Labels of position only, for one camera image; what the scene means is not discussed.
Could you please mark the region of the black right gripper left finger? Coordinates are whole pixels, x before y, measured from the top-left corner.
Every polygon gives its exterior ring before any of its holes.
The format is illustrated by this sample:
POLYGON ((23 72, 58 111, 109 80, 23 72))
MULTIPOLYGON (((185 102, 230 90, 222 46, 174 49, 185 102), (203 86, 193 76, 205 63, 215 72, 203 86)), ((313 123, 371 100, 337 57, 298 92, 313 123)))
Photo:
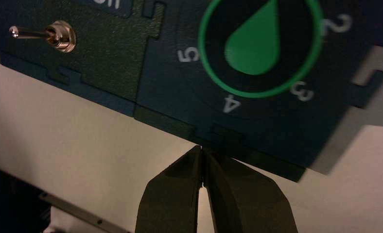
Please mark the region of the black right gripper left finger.
POLYGON ((201 148, 195 146, 148 182, 135 232, 195 233, 201 186, 201 148))

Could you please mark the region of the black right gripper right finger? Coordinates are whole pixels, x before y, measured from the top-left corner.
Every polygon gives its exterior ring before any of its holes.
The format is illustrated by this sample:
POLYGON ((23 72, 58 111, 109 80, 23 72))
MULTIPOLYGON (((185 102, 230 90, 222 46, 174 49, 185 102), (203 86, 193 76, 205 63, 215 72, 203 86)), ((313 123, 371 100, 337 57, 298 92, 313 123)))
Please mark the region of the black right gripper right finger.
POLYGON ((204 187, 217 233, 296 233, 286 196, 269 177, 204 149, 204 187))

